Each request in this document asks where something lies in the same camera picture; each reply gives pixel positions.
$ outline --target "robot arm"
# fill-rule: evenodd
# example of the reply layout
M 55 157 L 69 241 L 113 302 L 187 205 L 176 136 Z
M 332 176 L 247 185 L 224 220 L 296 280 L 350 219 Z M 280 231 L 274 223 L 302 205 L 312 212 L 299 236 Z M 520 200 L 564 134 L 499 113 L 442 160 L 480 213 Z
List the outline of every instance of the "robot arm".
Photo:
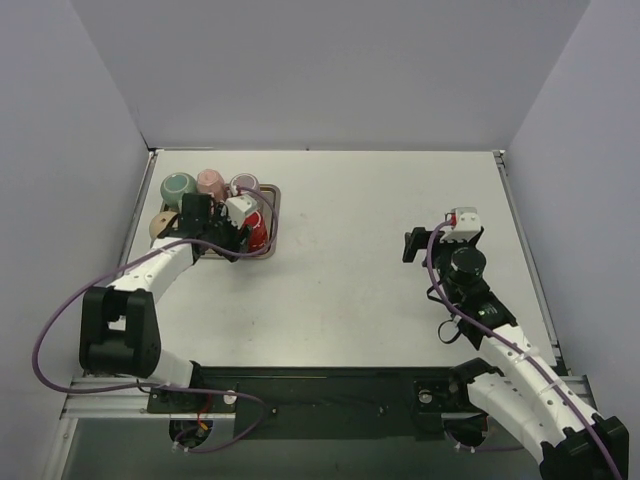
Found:
M 215 202 L 207 194 L 185 194 L 177 227 L 170 224 L 153 242 L 162 250 L 107 287 L 92 287 L 83 297 L 80 364 L 86 371 L 127 374 L 155 383 L 188 387 L 193 363 L 162 349 L 155 304 L 173 281 L 204 254 L 205 247 L 182 244 L 195 238 L 231 252 L 245 253 L 251 227 L 245 220 L 258 208 L 247 195 Z M 229 261 L 238 257 L 225 255 Z M 110 328 L 124 320 L 124 330 Z
M 454 316 L 460 332 L 486 361 L 478 358 L 453 368 L 452 391 L 461 403 L 485 411 L 517 438 L 539 463 L 545 480 L 614 478 L 591 433 L 557 392 L 560 389 L 587 419 L 627 478 L 629 434 L 624 425 L 616 417 L 603 419 L 580 400 L 542 359 L 513 314 L 491 292 L 482 278 L 486 258 L 476 248 L 484 231 L 477 211 L 458 208 L 450 215 L 451 229 L 446 232 L 415 228 L 407 233 L 403 261 L 412 262 L 417 250 L 426 248 L 430 236 L 437 235 L 432 257 L 440 277 L 439 288 L 459 313 L 486 327 L 480 329 L 459 315 Z M 520 352 L 483 331 L 487 329 L 515 344 Z

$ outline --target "white tabletop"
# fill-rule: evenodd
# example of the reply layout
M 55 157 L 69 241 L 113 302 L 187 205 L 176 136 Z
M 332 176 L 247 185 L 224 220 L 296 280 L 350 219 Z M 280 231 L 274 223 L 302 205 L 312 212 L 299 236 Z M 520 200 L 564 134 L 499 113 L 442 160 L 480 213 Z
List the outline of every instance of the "white tabletop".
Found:
M 485 278 L 555 359 L 498 170 L 489 152 L 160 151 L 130 258 L 150 246 L 170 173 L 250 172 L 282 191 L 275 255 L 200 260 L 158 302 L 163 348 L 206 366 L 453 366 L 477 352 L 438 340 L 448 318 L 425 297 L 404 233 L 457 206 L 478 209 Z

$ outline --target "metal tray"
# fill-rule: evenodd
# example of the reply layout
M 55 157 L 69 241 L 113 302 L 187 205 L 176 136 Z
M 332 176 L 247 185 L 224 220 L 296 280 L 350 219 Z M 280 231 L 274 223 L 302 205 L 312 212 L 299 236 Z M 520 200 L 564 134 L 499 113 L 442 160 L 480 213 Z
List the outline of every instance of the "metal tray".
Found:
M 271 205 L 273 205 L 273 208 L 275 209 L 279 217 L 280 216 L 280 197 L 282 196 L 282 194 L 280 193 L 280 189 L 277 186 L 272 185 L 270 183 L 261 183 L 260 191 L 264 194 L 265 197 L 267 197 L 267 200 L 271 202 Z M 175 212 L 176 210 L 169 208 L 166 203 L 162 202 L 162 207 L 160 208 L 160 212 L 166 212 L 166 211 Z M 267 234 L 269 235 L 269 238 L 271 238 L 271 231 L 273 229 L 273 213 L 271 212 L 271 209 L 269 207 L 264 205 L 262 208 L 262 215 L 264 217 L 265 223 L 267 224 Z M 269 247 L 269 250 L 267 250 L 266 253 L 263 253 L 262 255 L 259 255 L 257 257 L 249 257 L 244 260 L 266 260 L 267 258 L 271 257 L 274 253 L 276 253 L 277 241 L 278 240 L 276 239 L 271 244 L 271 246 Z M 224 257 L 221 257 L 213 250 L 207 250 L 201 258 L 207 258 L 211 260 L 224 260 Z

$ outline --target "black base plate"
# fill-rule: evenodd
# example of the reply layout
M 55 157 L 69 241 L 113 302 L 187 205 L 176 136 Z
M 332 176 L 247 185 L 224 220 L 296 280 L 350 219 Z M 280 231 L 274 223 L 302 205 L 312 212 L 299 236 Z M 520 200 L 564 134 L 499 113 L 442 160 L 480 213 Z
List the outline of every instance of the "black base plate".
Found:
M 197 386 L 234 390 L 269 405 L 267 420 L 252 439 L 442 438 L 442 413 L 477 413 L 456 405 L 448 368 L 198 368 Z M 430 401 L 419 400 L 419 392 Z M 203 395 L 154 390 L 149 413 L 197 412 Z M 235 433 L 260 415 L 259 405 L 216 398 L 210 412 L 235 410 Z

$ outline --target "white wall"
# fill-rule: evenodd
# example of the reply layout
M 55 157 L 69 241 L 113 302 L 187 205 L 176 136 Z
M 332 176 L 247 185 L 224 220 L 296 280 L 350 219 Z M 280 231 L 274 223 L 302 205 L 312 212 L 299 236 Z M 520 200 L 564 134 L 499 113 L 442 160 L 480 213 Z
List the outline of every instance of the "white wall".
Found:
M 506 147 L 588 0 L 73 0 L 151 146 Z
M 63 395 L 30 353 L 48 315 L 114 264 L 146 149 L 68 0 L 0 2 L 0 478 L 39 478 Z M 46 372 L 77 370 L 79 309 L 61 319 Z
M 563 352 L 602 411 L 629 427 L 636 478 L 640 3 L 592 2 L 509 153 Z

